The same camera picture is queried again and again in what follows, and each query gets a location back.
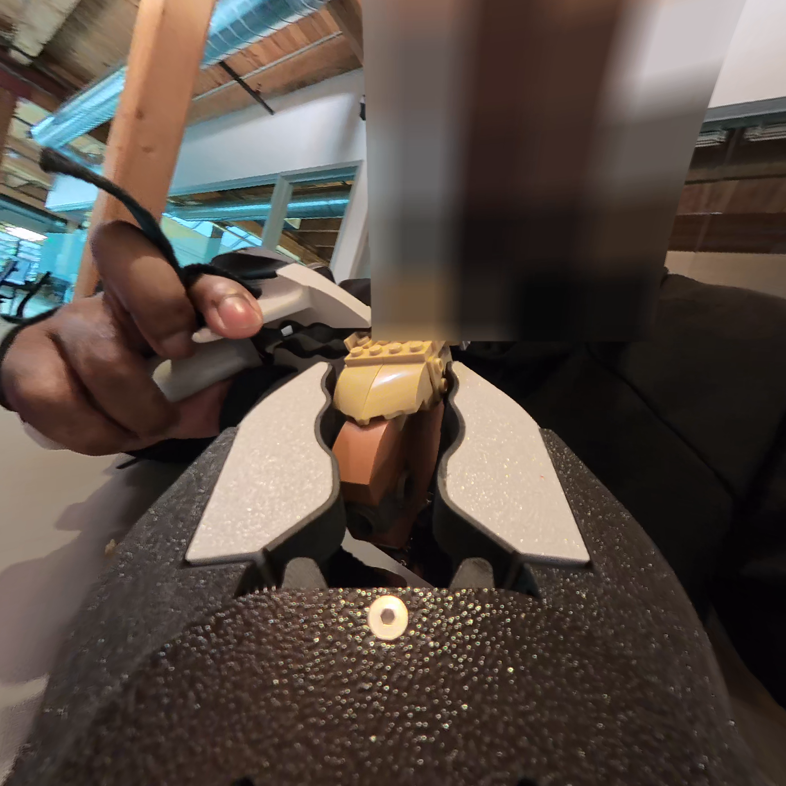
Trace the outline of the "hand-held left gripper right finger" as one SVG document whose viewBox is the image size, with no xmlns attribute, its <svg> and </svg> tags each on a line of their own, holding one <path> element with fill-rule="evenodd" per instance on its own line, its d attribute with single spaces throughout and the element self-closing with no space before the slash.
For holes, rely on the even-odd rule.
<svg viewBox="0 0 786 786">
<path fill-rule="evenodd" d="M 537 422 L 464 363 L 451 368 L 451 444 L 438 465 L 436 537 L 457 560 L 488 553 L 545 565 L 590 556 Z"/>
</svg>

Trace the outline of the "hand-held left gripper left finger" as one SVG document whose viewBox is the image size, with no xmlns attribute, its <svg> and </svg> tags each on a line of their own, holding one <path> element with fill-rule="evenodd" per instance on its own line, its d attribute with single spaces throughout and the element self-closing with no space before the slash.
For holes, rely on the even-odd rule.
<svg viewBox="0 0 786 786">
<path fill-rule="evenodd" d="M 320 361 L 271 391 L 247 414 L 185 559 L 191 565 L 266 557 L 328 560 L 342 542 L 336 458 L 321 432 L 332 425 L 334 368 Z"/>
</svg>

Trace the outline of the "wooden pillar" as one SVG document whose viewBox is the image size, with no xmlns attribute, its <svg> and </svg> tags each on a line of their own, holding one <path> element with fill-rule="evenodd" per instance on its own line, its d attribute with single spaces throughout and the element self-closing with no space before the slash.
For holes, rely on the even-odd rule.
<svg viewBox="0 0 786 786">
<path fill-rule="evenodd" d="M 104 176 L 160 218 L 182 144 L 214 1 L 142 1 Z"/>
</svg>

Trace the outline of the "tan brick vehicle model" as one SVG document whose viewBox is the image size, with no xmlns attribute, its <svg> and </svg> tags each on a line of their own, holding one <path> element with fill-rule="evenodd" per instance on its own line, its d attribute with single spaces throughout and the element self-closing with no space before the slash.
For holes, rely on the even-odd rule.
<svg viewBox="0 0 786 786">
<path fill-rule="evenodd" d="M 350 533 L 403 548 L 427 505 L 443 424 L 446 342 L 378 341 L 357 332 L 332 403 L 345 416 L 334 453 Z"/>
</svg>

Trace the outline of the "person's right hand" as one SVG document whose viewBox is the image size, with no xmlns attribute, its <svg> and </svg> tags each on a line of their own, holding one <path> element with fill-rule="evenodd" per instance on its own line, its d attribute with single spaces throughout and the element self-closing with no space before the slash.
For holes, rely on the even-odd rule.
<svg viewBox="0 0 786 786">
<path fill-rule="evenodd" d="M 172 403 L 152 380 L 148 359 L 190 357 L 198 315 L 226 339 L 255 335 L 262 327 L 255 297 L 212 275 L 186 288 L 142 231 L 124 221 L 99 226 L 90 246 L 102 294 L 74 300 L 17 334 L 2 362 L 6 403 L 79 454 L 217 436 L 230 381 Z"/>
</svg>

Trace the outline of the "silver ventilation duct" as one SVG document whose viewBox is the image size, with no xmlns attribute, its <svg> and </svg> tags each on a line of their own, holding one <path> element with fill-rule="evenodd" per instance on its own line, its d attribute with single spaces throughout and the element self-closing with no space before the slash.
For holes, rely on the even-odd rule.
<svg viewBox="0 0 786 786">
<path fill-rule="evenodd" d="M 318 11 L 324 1 L 219 1 L 211 17 L 201 68 L 224 61 L 248 45 Z M 126 81 L 117 68 L 69 99 L 30 134 L 39 145 L 60 148 L 113 118 Z"/>
</svg>

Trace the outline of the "large window wall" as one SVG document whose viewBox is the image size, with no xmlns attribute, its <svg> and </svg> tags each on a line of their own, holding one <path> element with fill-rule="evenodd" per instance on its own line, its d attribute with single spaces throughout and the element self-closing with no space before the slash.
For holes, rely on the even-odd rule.
<svg viewBox="0 0 786 786">
<path fill-rule="evenodd" d="M 24 316 L 71 301 L 85 242 L 72 221 L 2 196 L 2 314 L 24 301 Z"/>
</svg>

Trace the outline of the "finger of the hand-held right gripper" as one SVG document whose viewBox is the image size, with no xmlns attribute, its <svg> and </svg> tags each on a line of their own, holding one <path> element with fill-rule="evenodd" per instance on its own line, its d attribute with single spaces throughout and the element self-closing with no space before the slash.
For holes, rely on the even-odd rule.
<svg viewBox="0 0 786 786">
<path fill-rule="evenodd" d="M 290 263 L 270 277 L 270 347 L 342 348 L 370 329 L 370 307 L 315 270 Z"/>
<path fill-rule="evenodd" d="M 290 367 L 305 370 L 320 361 L 328 362 L 341 370 L 348 350 L 343 343 L 328 343 L 306 347 L 300 343 L 261 343 L 261 357 L 268 366 Z"/>
</svg>

